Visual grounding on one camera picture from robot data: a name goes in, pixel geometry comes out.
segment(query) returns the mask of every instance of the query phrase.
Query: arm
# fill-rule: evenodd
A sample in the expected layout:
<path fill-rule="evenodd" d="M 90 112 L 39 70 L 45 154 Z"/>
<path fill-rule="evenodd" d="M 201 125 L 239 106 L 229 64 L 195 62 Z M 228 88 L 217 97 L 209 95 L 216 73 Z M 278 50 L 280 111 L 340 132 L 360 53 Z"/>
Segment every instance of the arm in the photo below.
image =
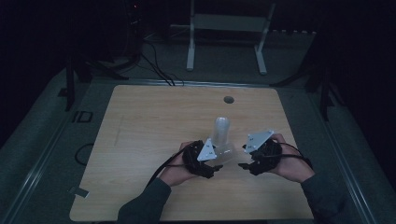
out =
<path fill-rule="evenodd" d="M 285 139 L 279 133 L 274 134 L 272 138 L 278 143 L 285 143 Z M 292 147 L 281 146 L 283 154 L 299 155 Z M 315 174 L 305 161 L 282 158 L 277 167 L 270 172 L 301 184 L 317 223 L 354 223 L 349 215 L 347 195 L 326 175 Z"/>
<path fill-rule="evenodd" d="M 180 149 L 189 143 L 182 143 Z M 172 160 L 169 165 L 182 165 L 183 153 Z M 150 185 L 148 185 L 137 198 L 125 204 L 119 211 L 117 224 L 154 224 L 158 223 L 163 212 L 163 206 L 171 194 L 171 187 L 196 177 L 190 174 L 184 166 L 171 166 L 163 172 Z"/>
<path fill-rule="evenodd" d="M 324 174 L 315 174 L 301 184 L 317 223 L 355 223 L 349 197 Z"/>
<path fill-rule="evenodd" d="M 125 204 L 119 211 L 117 224 L 158 223 L 163 206 L 171 194 L 171 188 L 160 178 L 156 178 L 142 194 Z"/>

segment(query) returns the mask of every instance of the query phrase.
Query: metal stand leg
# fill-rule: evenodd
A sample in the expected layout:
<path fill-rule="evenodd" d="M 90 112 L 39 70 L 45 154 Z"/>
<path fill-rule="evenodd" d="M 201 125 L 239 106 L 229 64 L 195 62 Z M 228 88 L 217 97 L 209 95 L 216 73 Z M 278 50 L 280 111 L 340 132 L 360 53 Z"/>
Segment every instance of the metal stand leg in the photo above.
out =
<path fill-rule="evenodd" d="M 271 5 L 267 20 L 265 21 L 265 24 L 262 28 L 262 39 L 260 40 L 259 45 L 256 45 L 254 47 L 254 51 L 256 52 L 257 65 L 259 66 L 259 71 L 262 75 L 267 75 L 267 68 L 265 67 L 264 58 L 262 56 L 262 47 L 264 46 L 265 37 L 267 37 L 268 34 L 268 29 L 271 24 L 271 19 L 274 14 L 275 6 L 275 3 Z"/>
<path fill-rule="evenodd" d="M 191 15 L 190 15 L 190 45 L 189 54 L 187 55 L 187 71 L 194 69 L 194 54 L 195 54 L 195 41 L 194 41 L 194 0 L 191 0 Z"/>

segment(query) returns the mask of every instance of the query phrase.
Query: light wood surface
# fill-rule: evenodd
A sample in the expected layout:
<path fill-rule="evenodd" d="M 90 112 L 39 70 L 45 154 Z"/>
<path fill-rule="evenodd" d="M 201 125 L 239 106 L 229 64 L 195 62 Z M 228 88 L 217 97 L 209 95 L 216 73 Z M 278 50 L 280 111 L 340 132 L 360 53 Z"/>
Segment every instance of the light wood surface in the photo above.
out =
<path fill-rule="evenodd" d="M 234 98 L 233 104 L 223 101 Z M 118 86 L 97 135 L 70 217 L 116 220 L 120 207 L 138 196 L 155 170 L 180 143 L 206 140 L 217 117 L 231 122 L 235 156 L 215 176 L 172 188 L 161 220 L 312 218 L 301 186 L 277 175 L 251 175 L 241 148 L 248 133 L 274 130 L 295 145 L 277 92 L 271 89 Z"/>

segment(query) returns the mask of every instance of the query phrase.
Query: tape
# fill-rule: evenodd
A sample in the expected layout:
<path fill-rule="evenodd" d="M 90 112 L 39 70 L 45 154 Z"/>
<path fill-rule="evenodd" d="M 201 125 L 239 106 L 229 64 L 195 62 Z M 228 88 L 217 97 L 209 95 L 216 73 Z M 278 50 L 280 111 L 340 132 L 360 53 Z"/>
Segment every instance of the tape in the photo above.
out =
<path fill-rule="evenodd" d="M 78 188 L 78 187 L 72 187 L 70 190 L 68 190 L 68 192 L 71 194 L 78 195 L 83 198 L 87 198 L 88 195 L 90 195 L 89 191 L 87 191 L 85 189 Z"/>

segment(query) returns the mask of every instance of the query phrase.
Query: person's right hand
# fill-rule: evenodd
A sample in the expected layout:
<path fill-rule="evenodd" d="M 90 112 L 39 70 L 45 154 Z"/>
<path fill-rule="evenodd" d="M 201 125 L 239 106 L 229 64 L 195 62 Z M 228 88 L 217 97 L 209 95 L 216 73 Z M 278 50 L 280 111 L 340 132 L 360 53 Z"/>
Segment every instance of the person's right hand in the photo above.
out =
<path fill-rule="evenodd" d="M 286 143 L 283 135 L 280 133 L 273 134 L 271 138 L 278 143 Z M 282 154 L 300 155 L 296 149 L 290 146 L 284 144 L 281 144 L 281 146 Z M 293 157 L 282 158 L 277 167 L 269 172 L 298 183 L 303 183 L 306 179 L 315 174 L 305 161 Z"/>

